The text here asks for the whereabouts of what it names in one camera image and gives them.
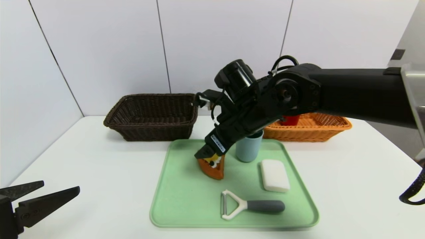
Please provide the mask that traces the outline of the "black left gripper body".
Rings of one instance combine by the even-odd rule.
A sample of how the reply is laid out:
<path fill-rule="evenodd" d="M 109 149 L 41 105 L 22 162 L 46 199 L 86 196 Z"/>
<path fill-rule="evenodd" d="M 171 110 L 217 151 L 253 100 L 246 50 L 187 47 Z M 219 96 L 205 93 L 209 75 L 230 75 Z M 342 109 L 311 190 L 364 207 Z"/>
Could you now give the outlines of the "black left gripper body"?
<path fill-rule="evenodd" d="M 17 239 L 17 225 L 9 197 L 0 196 L 0 238 Z"/>

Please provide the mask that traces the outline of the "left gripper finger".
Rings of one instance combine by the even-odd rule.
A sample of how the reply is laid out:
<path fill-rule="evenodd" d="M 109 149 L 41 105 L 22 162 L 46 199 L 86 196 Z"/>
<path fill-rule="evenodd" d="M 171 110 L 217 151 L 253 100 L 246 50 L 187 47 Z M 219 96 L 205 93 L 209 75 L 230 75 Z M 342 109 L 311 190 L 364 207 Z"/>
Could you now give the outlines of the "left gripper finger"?
<path fill-rule="evenodd" d="M 31 192 L 36 191 L 44 186 L 44 181 L 35 181 L 31 183 L 21 184 L 17 186 L 6 187 L 0 189 L 0 195 L 8 197 L 11 201 L 15 201 Z"/>
<path fill-rule="evenodd" d="M 41 197 L 25 200 L 18 203 L 15 208 L 17 234 L 21 234 L 25 227 L 32 227 L 70 200 L 77 197 L 80 187 L 76 186 L 60 192 L 47 194 Z"/>

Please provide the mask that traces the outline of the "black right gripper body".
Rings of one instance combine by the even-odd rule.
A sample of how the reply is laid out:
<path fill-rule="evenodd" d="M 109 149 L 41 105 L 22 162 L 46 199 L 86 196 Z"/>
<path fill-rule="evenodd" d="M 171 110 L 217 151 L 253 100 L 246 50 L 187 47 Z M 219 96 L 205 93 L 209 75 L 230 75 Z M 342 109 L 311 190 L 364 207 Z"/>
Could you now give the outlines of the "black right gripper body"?
<path fill-rule="evenodd" d="M 205 143 L 218 155 L 224 155 L 236 142 L 245 138 L 242 125 L 245 111 L 222 111 L 214 119 L 214 129 L 205 137 Z"/>

